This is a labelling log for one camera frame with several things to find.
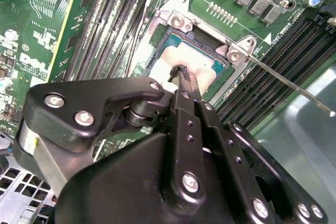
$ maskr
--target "screw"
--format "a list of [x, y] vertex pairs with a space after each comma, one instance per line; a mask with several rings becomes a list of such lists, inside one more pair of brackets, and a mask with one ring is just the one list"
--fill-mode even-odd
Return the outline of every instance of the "screw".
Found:
[[239, 55], [238, 54], [231, 55], [231, 61], [237, 61], [238, 59], [239, 59]]
[[159, 89], [160, 89], [159, 85], [157, 85], [155, 82], [151, 82], [151, 83], [150, 83], [150, 86], [151, 86], [153, 89], [155, 89], [155, 90], [159, 90]]
[[56, 95], [56, 94], [50, 94], [50, 95], [47, 95], [45, 98], [44, 98], [44, 103], [46, 105], [48, 105], [49, 107], [52, 107], [52, 108], [60, 108], [62, 106], [64, 106], [65, 104], [65, 101], [62, 97], [60, 97], [59, 95]]
[[314, 214], [319, 217], [319, 218], [323, 218], [323, 214], [321, 212], [321, 210], [315, 206], [315, 205], [311, 205], [311, 209], [313, 210]]
[[205, 107], [206, 107], [207, 110], [212, 110], [212, 106], [208, 103], [205, 104]]
[[82, 126], [93, 125], [94, 120], [93, 116], [87, 111], [79, 111], [75, 115], [75, 121]]
[[182, 92], [182, 95], [183, 95], [183, 97], [185, 99], [189, 99], [190, 98], [190, 96], [189, 96], [189, 94], [187, 92]]
[[172, 18], [172, 25], [175, 28], [181, 28], [184, 25], [184, 19], [182, 17], [176, 15]]
[[298, 204], [298, 208], [299, 208], [300, 212], [302, 213], [302, 215], [304, 217], [306, 217], [306, 218], [310, 217], [310, 213], [309, 213], [307, 207], [304, 204], [302, 204], [302, 203]]
[[242, 128], [241, 128], [238, 124], [236, 124], [236, 123], [233, 124], [233, 127], [234, 127], [237, 131], [242, 131]]
[[266, 219], [268, 217], [268, 210], [267, 208], [265, 207], [264, 203], [261, 202], [260, 199], [254, 199], [253, 200], [253, 206], [254, 206], [254, 209], [257, 211], [257, 214]]
[[185, 189], [187, 189], [191, 193], [195, 193], [198, 191], [199, 185], [195, 176], [190, 173], [185, 173], [182, 176], [182, 183]]

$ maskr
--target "metal rod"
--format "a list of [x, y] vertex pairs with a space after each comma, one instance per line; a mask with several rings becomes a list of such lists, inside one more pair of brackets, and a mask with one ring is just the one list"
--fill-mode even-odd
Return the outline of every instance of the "metal rod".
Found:
[[327, 107], [322, 102], [320, 102], [315, 96], [313, 96], [307, 90], [305, 90], [305, 89], [297, 86], [295, 83], [287, 80], [285, 77], [283, 77], [282, 75], [280, 75], [279, 73], [277, 73], [276, 71], [274, 71], [273, 69], [271, 69], [269, 66], [267, 66], [266, 64], [262, 63], [260, 60], [258, 60], [255, 57], [253, 57], [252, 55], [247, 55], [247, 58], [250, 59], [251, 61], [253, 61], [258, 66], [260, 66], [261, 68], [263, 68], [264, 70], [266, 70], [267, 72], [269, 72], [271, 75], [273, 75], [274, 77], [276, 77], [278, 80], [280, 80], [281, 82], [283, 82], [284, 84], [286, 84], [290, 88], [298, 91], [304, 97], [306, 97], [307, 99], [309, 99], [310, 101], [312, 101], [313, 103], [315, 103], [317, 107], [319, 107], [325, 113], [329, 114], [329, 116], [331, 118], [336, 115], [336, 112], [332, 111], [329, 107]]

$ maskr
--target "black mechanical arm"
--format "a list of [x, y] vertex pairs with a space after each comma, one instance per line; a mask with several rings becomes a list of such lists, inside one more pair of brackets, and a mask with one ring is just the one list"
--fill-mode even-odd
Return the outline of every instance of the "black mechanical arm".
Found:
[[[27, 94], [14, 155], [59, 195], [48, 223], [327, 223], [322, 207], [238, 123], [223, 126], [196, 78], [48, 83]], [[154, 133], [92, 160], [98, 140]]]

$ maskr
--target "blue component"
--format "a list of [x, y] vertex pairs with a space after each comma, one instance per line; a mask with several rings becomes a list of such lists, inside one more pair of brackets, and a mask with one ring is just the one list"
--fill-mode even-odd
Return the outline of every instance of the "blue component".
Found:
[[317, 6], [321, 3], [322, 0], [311, 0], [311, 6]]

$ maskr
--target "motherboard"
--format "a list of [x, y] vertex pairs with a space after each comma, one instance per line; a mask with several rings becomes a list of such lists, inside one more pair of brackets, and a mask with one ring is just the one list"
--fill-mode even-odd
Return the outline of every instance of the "motherboard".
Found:
[[[194, 72], [223, 122], [257, 129], [296, 93], [246, 57], [307, 86], [336, 60], [333, 1], [0, 0], [0, 130], [15, 135], [34, 85], [126, 76], [164, 83], [178, 64]], [[150, 132], [115, 136], [95, 153]]]

